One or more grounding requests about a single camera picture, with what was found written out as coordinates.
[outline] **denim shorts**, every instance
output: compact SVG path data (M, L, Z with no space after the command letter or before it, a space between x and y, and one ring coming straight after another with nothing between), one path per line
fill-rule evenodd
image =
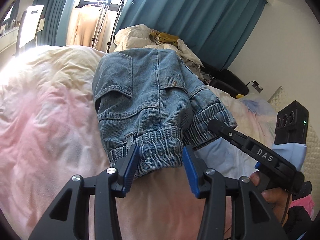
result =
M111 166L140 147L135 177L182 165L182 149L196 149L218 137L211 119L236 127L219 98L183 64L173 50L129 49L106 54L92 90L103 147Z

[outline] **curtain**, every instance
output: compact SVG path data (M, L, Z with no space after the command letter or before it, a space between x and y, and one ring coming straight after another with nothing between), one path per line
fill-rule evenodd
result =
M66 0L34 0L33 5L44 5L41 18L44 29L38 33L39 45L55 45L58 26Z
M177 35L204 62L226 69L245 44L266 0L135 0L116 31L145 24Z

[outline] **quilted fabric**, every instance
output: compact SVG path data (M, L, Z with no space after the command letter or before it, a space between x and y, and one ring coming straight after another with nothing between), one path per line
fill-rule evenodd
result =
M273 109L279 112L292 101L284 88L279 87L268 102ZM303 164L303 173L305 181L309 180L312 183L311 195L316 204L314 214L317 214L320 210L320 140L310 122L307 133L307 156Z

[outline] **metal screw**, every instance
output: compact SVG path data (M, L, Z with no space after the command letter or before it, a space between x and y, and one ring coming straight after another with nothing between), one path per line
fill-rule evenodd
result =
M248 183L250 181L250 179L247 176L242 176L241 181L244 183Z
M117 169L116 169L116 168L113 168L113 167L107 169L107 173L108 173L108 174L114 174L116 171L117 171Z
M206 171L205 171L205 173L206 174L208 174L208 175L213 175L213 174L215 174L215 170L214 169L211 169L211 168L209 168L209 169L207 169Z
M79 181L81 179L81 176L80 175L74 175L73 177L72 177L72 180L73 181Z

